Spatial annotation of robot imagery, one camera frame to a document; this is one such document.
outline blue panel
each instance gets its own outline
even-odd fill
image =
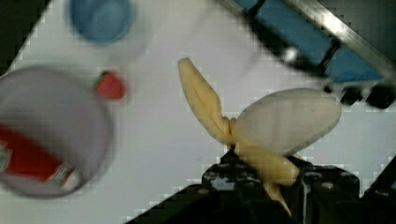
[[[258,0],[234,0],[238,5],[244,7],[245,9],[249,9],[253,7]]]
[[[257,19],[295,46],[312,64],[318,65],[331,42],[322,31],[282,0],[267,0]]]
[[[381,75],[354,51],[342,47],[328,63],[327,74],[334,82],[365,81],[381,79]]]

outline red object in bowl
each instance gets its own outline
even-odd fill
[[[73,171],[39,144],[0,124],[0,172],[61,186]]]

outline gray bowl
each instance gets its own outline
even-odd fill
[[[74,166],[83,187],[100,170],[112,139],[112,123],[101,98],[67,74],[44,67],[16,70],[0,78],[0,122]],[[0,173],[19,194],[56,198],[73,193],[25,177]]]

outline white backdrop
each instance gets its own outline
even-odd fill
[[[2,223],[124,223],[199,182],[225,151],[187,105],[177,72],[183,57],[199,67],[230,117],[274,91],[321,88],[261,50],[244,25],[213,1],[133,1],[135,32],[108,47],[93,46],[74,33],[66,2],[52,1],[12,69],[44,64],[88,85],[103,69],[118,69],[129,95],[107,103],[116,127],[113,152],[97,179],[66,198],[26,199],[0,188]],[[396,154],[396,110],[365,104],[343,110],[336,128],[300,155],[358,175],[363,191]]]

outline blue container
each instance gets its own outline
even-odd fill
[[[70,0],[68,15],[76,31],[95,44],[110,44],[129,32],[130,0]]]

